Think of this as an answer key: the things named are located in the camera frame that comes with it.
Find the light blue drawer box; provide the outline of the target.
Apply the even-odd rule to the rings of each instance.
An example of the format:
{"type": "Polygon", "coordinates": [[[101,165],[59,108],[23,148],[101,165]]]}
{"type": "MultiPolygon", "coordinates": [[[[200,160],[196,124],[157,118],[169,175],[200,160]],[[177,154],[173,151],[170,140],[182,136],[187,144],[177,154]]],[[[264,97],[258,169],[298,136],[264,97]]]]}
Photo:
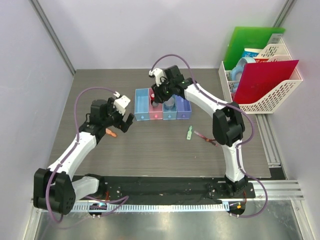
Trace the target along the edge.
{"type": "Polygon", "coordinates": [[[134,115],[137,121],[148,121],[149,116],[149,89],[135,90],[134,115]]]}

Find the clear paper clip jar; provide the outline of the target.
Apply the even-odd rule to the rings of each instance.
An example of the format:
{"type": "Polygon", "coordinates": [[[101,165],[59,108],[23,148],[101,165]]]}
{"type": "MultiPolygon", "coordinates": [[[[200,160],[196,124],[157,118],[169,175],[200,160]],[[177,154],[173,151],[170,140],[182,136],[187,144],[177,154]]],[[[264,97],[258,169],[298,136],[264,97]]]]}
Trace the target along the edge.
{"type": "Polygon", "coordinates": [[[163,103],[164,109],[166,111],[175,111],[176,109],[176,100],[174,97],[169,98],[163,103]]]}

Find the pink drawer box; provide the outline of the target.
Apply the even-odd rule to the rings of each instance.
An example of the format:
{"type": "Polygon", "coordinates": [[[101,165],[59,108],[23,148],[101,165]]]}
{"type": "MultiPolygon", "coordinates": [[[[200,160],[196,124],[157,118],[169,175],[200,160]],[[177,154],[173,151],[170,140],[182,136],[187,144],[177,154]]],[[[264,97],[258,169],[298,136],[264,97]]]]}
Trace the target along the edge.
{"type": "Polygon", "coordinates": [[[162,120],[163,119],[163,105],[159,103],[157,106],[152,105],[152,95],[154,91],[149,88],[148,89],[148,111],[149,111],[149,119],[150,120],[162,120]]]}

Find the orange utility knife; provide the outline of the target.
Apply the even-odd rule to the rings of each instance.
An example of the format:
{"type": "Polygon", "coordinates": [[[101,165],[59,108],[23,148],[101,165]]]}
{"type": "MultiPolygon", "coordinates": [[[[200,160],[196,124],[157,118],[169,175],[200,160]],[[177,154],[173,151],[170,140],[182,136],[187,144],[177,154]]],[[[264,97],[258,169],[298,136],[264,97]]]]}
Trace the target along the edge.
{"type": "Polygon", "coordinates": [[[117,134],[116,134],[115,132],[113,132],[112,130],[108,129],[108,128],[105,129],[105,133],[106,133],[107,135],[109,135],[109,136],[114,137],[114,138],[117,137],[117,134]]]}

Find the green correction tape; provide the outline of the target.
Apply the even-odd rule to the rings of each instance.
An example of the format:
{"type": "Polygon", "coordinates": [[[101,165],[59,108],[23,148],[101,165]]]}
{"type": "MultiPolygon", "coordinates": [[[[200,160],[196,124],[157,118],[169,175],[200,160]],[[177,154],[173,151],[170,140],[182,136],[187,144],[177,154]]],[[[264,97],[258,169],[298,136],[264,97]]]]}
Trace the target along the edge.
{"type": "Polygon", "coordinates": [[[187,135],[186,135],[186,139],[187,139],[188,141],[191,140],[192,134],[193,134],[193,126],[190,125],[189,128],[188,128],[188,131],[187,131],[187,135]]]}

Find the red ink bottle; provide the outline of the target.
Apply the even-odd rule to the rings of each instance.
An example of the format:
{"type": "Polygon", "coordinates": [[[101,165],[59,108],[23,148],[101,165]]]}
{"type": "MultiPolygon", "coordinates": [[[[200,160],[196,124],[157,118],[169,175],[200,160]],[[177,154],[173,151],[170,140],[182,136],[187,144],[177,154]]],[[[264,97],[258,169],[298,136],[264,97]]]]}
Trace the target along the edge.
{"type": "Polygon", "coordinates": [[[155,95],[154,95],[153,93],[150,95],[150,99],[151,99],[152,101],[155,99],[155,95]]]}

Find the purple drawer box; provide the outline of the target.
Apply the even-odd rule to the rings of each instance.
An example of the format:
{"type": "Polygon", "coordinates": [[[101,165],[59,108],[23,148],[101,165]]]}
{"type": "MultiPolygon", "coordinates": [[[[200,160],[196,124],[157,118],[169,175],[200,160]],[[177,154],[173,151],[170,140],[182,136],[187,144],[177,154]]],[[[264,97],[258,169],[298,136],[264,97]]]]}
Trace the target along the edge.
{"type": "Polygon", "coordinates": [[[176,100],[176,110],[177,110],[176,119],[177,120],[190,119],[192,114],[190,102],[182,98],[181,96],[176,96],[175,100],[176,100]]]}

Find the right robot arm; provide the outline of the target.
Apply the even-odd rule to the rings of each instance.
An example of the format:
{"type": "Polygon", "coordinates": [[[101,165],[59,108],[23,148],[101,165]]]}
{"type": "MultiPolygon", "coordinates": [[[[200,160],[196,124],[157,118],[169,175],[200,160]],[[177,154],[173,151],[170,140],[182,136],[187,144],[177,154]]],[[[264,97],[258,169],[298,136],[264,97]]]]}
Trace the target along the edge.
{"type": "Polygon", "coordinates": [[[242,195],[248,177],[243,168],[241,144],[245,124],[239,105],[213,96],[191,77],[185,78],[176,65],[167,69],[155,68],[148,75],[155,79],[155,84],[151,86],[154,103],[163,104],[176,95],[194,103],[212,117],[212,134],[222,146],[225,159],[226,193],[233,198],[242,195]]]}

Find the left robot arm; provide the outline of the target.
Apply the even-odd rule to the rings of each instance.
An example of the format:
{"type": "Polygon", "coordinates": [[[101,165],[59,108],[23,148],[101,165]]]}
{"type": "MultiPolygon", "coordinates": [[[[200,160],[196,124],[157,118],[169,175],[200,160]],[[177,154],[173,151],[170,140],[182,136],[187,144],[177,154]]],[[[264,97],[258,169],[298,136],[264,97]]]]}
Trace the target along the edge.
{"type": "Polygon", "coordinates": [[[107,192],[104,177],[86,174],[79,180],[73,177],[85,159],[106,134],[106,129],[115,127],[127,132],[133,123],[134,115],[124,115],[130,99],[121,95],[108,100],[94,100],[85,122],[78,128],[73,142],[64,153],[48,168],[39,168],[33,180],[33,205],[38,209],[67,215],[76,201],[90,196],[102,199],[107,192]]]}

